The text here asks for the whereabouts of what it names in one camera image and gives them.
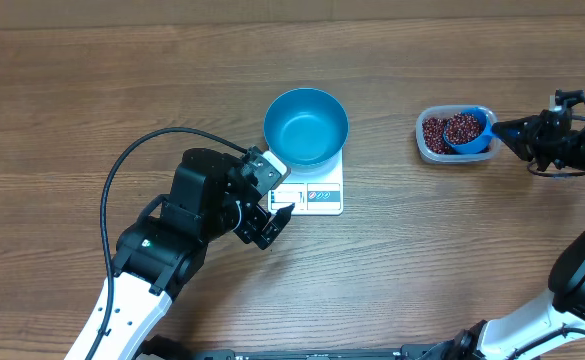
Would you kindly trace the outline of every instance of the wooden tabletop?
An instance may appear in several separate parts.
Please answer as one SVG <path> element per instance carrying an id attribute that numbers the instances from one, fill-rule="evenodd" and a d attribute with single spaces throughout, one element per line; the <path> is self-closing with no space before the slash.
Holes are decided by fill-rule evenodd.
<path id="1" fill-rule="evenodd" d="M 350 116 L 345 212 L 295 217 L 271 250 L 227 235 L 155 329 L 192 349 L 379 348 L 438 342 L 537 296 L 585 229 L 585 177 L 490 162 L 427 165 L 425 108 L 538 114 L 585 89 L 585 17 L 0 32 L 0 359 L 60 359 L 105 276 L 98 202 L 139 136 L 191 126 L 265 147 L 281 93 L 316 87 Z M 188 135 L 143 145 L 117 175 L 112 248 Z M 548 359 L 585 358 L 585 340 Z"/>

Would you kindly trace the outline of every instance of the kitchen scale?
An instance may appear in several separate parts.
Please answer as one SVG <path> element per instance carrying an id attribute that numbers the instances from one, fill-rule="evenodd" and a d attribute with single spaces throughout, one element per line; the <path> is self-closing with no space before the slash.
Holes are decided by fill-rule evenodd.
<path id="1" fill-rule="evenodd" d="M 343 151 L 312 169 L 292 168 L 285 181 L 268 194 L 268 210 L 294 203 L 292 215 L 340 215 L 343 212 Z"/>

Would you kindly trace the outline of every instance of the beige wall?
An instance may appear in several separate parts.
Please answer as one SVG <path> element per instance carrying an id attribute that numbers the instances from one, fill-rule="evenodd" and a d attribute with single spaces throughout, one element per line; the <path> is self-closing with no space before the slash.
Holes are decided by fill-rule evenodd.
<path id="1" fill-rule="evenodd" d="M 585 0 L 0 0 L 0 29 L 584 14 Z"/>

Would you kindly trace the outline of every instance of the clear plastic container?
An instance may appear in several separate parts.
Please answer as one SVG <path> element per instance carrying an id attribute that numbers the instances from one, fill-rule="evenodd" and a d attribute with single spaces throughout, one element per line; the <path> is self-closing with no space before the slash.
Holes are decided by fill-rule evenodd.
<path id="1" fill-rule="evenodd" d="M 442 106 L 434 106 L 428 109 L 425 109 L 419 115 L 419 119 L 416 121 L 416 143 L 419 146 L 419 151 L 421 152 L 421 158 L 423 161 L 430 163 L 430 164 L 465 164 L 465 163 L 472 163 L 478 161 L 486 161 L 490 160 L 491 158 L 499 152 L 501 149 L 501 141 L 494 138 L 490 142 L 490 147 L 487 152 L 480 153 L 480 154 L 467 154 L 467 155 L 442 155 L 437 154 L 425 145 L 425 138 L 423 137 L 423 121 L 429 119 L 431 117 L 437 118 L 451 118 L 455 114 L 458 114 L 464 110 L 470 108 L 478 107 L 482 111 L 484 111 L 488 116 L 488 121 L 491 124 L 497 122 L 496 115 L 492 112 L 492 110 L 486 108 L 485 106 L 481 105 L 442 105 Z"/>

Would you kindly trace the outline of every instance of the pile of beans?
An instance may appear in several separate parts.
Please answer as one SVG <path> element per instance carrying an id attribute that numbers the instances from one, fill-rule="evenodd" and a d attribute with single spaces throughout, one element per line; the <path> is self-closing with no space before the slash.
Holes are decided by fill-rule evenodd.
<path id="1" fill-rule="evenodd" d="M 437 154 L 454 154 L 454 150 L 443 140 L 443 132 L 455 145 L 466 144 L 481 135 L 481 124 L 472 115 L 456 114 L 451 118 L 431 117 L 423 121 L 423 137 L 428 149 Z"/>

